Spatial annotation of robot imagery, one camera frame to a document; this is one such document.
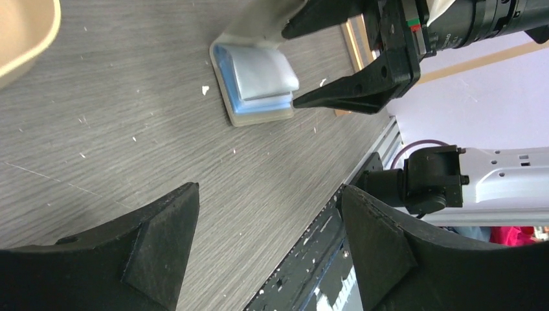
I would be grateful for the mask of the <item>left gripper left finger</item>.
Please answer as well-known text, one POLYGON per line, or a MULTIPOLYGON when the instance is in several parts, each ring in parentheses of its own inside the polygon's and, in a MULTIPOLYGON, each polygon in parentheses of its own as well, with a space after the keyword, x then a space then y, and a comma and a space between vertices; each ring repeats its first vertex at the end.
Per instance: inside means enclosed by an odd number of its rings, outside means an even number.
POLYGON ((199 216, 199 185, 49 246, 1 251, 2 310, 175 310, 199 216))

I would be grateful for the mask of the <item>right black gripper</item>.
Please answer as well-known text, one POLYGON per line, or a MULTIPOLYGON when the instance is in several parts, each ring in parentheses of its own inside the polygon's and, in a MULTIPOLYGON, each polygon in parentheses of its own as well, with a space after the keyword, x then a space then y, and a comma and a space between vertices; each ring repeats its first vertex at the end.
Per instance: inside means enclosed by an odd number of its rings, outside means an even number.
POLYGON ((434 55, 426 1, 310 0, 282 30, 292 40, 340 25, 363 13, 369 46, 383 53, 344 76, 293 101, 296 109, 331 108, 373 115, 401 98, 421 76, 420 62, 434 55), (401 51, 403 53, 384 53, 401 51))

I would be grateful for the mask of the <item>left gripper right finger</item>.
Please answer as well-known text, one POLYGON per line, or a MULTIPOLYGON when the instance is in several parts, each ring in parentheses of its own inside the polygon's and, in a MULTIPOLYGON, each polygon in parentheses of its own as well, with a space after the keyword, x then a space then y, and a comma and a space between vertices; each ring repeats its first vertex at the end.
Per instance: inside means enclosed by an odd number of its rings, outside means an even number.
POLYGON ((547 310, 548 243, 452 233, 354 186, 341 211, 364 310, 547 310))

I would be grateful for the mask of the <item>beige card holder wallet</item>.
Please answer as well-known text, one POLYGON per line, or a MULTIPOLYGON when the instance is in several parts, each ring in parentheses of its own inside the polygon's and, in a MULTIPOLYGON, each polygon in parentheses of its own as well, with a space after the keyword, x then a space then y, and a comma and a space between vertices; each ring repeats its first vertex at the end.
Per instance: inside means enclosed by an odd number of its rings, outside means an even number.
POLYGON ((293 117, 300 82, 279 46, 282 30, 305 4, 251 1, 212 42, 209 55, 233 126, 293 117))

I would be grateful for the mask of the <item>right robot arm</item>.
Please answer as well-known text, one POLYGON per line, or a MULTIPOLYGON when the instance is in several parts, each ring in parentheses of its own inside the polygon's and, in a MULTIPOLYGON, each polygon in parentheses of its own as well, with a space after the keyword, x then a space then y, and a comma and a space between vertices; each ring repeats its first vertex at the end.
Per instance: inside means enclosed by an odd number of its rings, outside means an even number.
MULTIPOLYGON (((362 15, 379 56, 359 72, 295 99, 295 108, 375 114, 420 79, 420 63, 446 49, 516 32, 548 41, 547 1, 307 1, 282 30, 294 39, 362 15)), ((548 198, 548 149, 482 150, 455 145, 413 152, 402 168, 363 172, 355 186, 421 218, 448 207, 548 198)))

